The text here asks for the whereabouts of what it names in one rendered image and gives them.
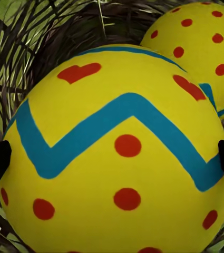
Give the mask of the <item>wicker basket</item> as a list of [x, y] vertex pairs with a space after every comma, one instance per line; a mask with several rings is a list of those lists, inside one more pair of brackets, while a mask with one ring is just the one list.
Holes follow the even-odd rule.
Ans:
[[[172, 0], [155, 0], [155, 3], [148, 2], [147, 0], [111, 0], [110, 2], [105, 2], [104, 0], [86, 0], [77, 11], [73, 11], [72, 16], [68, 21], [56, 26], [66, 17], [66, 15], [61, 16], [61, 14], [71, 8], [77, 0], [72, 0], [71, 2], [70, 0], [64, 0], [57, 5], [55, 4], [56, 0], [49, 0], [50, 3], [47, 6], [42, 8], [36, 15], [33, 15], [37, 6], [44, 1], [36, 0], [26, 24], [21, 29], [24, 19], [28, 15], [27, 12], [31, 2], [33, 1], [34, 0], [28, 0], [22, 7], [18, 7], [15, 14], [13, 14], [7, 21], [4, 22], [0, 19], [0, 103], [2, 106], [1, 116], [3, 120], [3, 134], [0, 130], [0, 142], [3, 141], [3, 136], [7, 130], [7, 124], [10, 123], [15, 111], [20, 106], [20, 102], [22, 102], [28, 93], [50, 73], [52, 66], [57, 67], [57, 61], [55, 65], [53, 62], [59, 47], [64, 42], [70, 40], [72, 46], [74, 46], [64, 61], [70, 59], [77, 49], [82, 52], [79, 46], [91, 40], [101, 38], [102, 41], [102, 43], [91, 49], [109, 44], [126, 44], [128, 41], [139, 42], [143, 36], [134, 32], [130, 33], [130, 22], [138, 23], [148, 30], [149, 27], [162, 16], [162, 14], [165, 14], [165, 11], [170, 11], [175, 7], [182, 6], [182, 4], [197, 2], [196, 0], [176, 0], [176, 2]], [[210, 1], [216, 4], [219, 4], [220, 2], [224, 4], [224, 0]], [[50, 7], [53, 9], [50, 13], [45, 15], [44, 18], [34, 26], [30, 25], [39, 15]], [[81, 29], [80, 25], [82, 23], [93, 20], [97, 17], [99, 17], [100, 22], [98, 26], [76, 33], [76, 31]], [[124, 20], [126, 22], [126, 34], [110, 35], [119, 30], [105, 31], [104, 27], [110, 26], [111, 23], [104, 24], [103, 17], [113, 18], [114, 20]], [[11, 18], [14, 19], [11, 25], [7, 26], [6, 23]], [[50, 18], [50, 20], [43, 27], [40, 38], [36, 41], [33, 48], [31, 48], [30, 42], [37, 34], [37, 30], [27, 42], [30, 31], [35, 27], [40, 26], [40, 24], [47, 18]], [[87, 40], [87, 38], [98, 29], [100, 29], [101, 33]], [[72, 40], [83, 34], [85, 34], [85, 36], [80, 38], [77, 42]], [[15, 53], [20, 45], [22, 46], [21, 50], [17, 59], [14, 60]], [[30, 52], [30, 57], [27, 63], [28, 51]], [[22, 78], [16, 88], [16, 80], [21, 66], [24, 66], [22, 69]], [[8, 67], [9, 76], [6, 78], [6, 70]], [[222, 125], [224, 128], [224, 122]], [[3, 208], [1, 202], [0, 207]], [[19, 242], [7, 239], [9, 233], [15, 235]], [[223, 241], [223, 233], [224, 227], [220, 229], [219, 233], [211, 241], [208, 247]], [[17, 235], [10, 222], [0, 215], [0, 247], [3, 245], [9, 253], [21, 253], [13, 243], [25, 247], [29, 253], [35, 253]], [[206, 247], [202, 253], [208, 253], [208, 247]], [[5, 252], [0, 250], [0, 253]], [[218, 253], [224, 253], [224, 247]]]

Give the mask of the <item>easter egg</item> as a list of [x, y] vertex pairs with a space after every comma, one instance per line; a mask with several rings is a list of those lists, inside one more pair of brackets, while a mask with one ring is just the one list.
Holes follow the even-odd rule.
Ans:
[[2, 209], [35, 253], [202, 253], [224, 223], [222, 124], [171, 59], [128, 43], [88, 49], [7, 124]]
[[139, 45], [182, 67], [224, 120], [224, 4], [182, 4], [162, 14]]

